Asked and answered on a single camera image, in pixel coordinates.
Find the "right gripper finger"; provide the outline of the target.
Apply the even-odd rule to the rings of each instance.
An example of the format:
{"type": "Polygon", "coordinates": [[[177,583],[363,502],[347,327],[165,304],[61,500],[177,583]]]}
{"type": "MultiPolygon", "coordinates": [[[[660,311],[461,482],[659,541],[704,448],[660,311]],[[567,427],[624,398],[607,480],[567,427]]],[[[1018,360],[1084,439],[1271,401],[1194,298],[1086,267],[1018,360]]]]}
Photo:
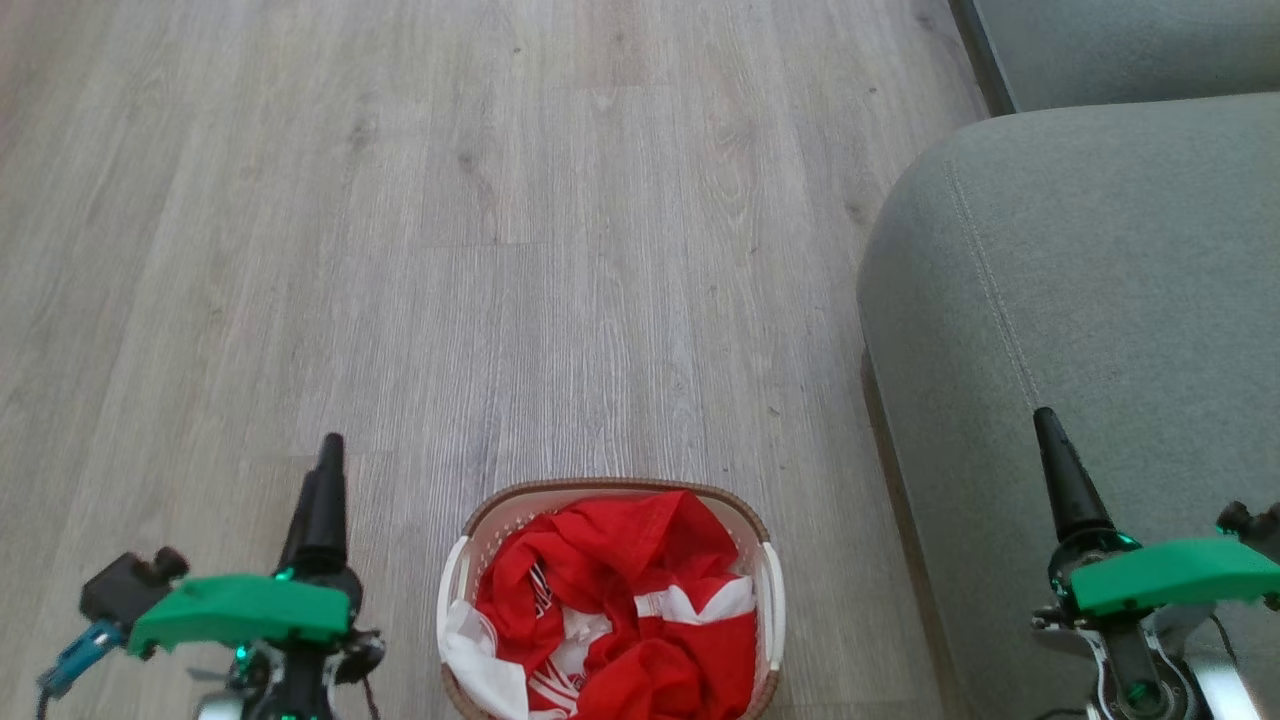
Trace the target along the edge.
{"type": "Polygon", "coordinates": [[[1038,407],[1033,425],[1059,543],[1114,546],[1117,530],[1056,411],[1038,407]]]}

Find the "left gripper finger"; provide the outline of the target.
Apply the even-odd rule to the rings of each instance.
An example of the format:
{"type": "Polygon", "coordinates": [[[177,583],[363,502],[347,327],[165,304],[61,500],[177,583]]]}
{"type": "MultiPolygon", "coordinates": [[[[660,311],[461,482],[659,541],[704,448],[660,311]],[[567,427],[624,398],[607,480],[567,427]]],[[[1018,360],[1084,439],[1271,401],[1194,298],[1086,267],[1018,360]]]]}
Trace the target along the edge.
{"type": "Polygon", "coordinates": [[[314,552],[308,550],[308,530],[316,484],[317,473],[315,470],[307,471],[285,533],[285,542],[276,565],[278,577],[300,577],[315,573],[314,552]]]}
{"type": "Polygon", "coordinates": [[[348,560],[346,441],[323,438],[317,464],[303,480],[300,500],[303,525],[298,539],[298,571],[337,574],[348,560]]]}

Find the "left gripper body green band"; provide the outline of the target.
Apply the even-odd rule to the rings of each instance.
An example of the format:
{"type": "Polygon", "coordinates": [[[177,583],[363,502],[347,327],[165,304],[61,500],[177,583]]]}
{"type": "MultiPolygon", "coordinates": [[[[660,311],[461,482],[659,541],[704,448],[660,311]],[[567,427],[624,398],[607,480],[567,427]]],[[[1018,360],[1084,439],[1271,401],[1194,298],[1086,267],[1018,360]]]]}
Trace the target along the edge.
{"type": "Polygon", "coordinates": [[[148,569],[168,593],[131,629],[128,653],[147,659],[186,643],[229,648],[257,642],[329,646],[344,639],[364,606],[364,583],[346,568],[306,577],[293,569],[276,575],[227,574],[184,579],[148,569]]]}

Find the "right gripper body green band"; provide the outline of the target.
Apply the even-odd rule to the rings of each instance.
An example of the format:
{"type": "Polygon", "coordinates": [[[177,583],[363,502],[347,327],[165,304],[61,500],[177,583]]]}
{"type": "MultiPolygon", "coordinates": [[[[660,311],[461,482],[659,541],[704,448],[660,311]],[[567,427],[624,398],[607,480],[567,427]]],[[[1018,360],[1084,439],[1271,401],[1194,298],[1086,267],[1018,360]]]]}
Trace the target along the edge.
{"type": "Polygon", "coordinates": [[[1085,532],[1053,551],[1047,575],[1053,594],[1088,618],[1253,602],[1279,591],[1277,562],[1230,536],[1143,546],[1116,530],[1085,532]]]}

